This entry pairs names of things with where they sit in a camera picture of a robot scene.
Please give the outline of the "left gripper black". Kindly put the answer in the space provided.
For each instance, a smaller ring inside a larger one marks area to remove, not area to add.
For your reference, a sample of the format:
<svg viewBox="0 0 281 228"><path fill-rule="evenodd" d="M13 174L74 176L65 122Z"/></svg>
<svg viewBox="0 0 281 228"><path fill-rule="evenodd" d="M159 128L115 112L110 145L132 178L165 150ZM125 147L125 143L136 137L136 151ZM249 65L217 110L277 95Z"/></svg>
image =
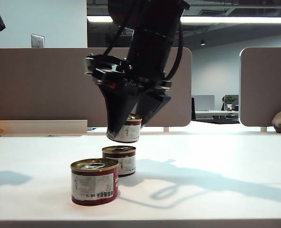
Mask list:
<svg viewBox="0 0 281 228"><path fill-rule="evenodd" d="M137 141L140 129L171 100L165 93L172 86L168 80L135 79L126 72L99 68L92 76L105 99L107 137L112 141ZM132 112L135 105L136 114Z"/></svg>

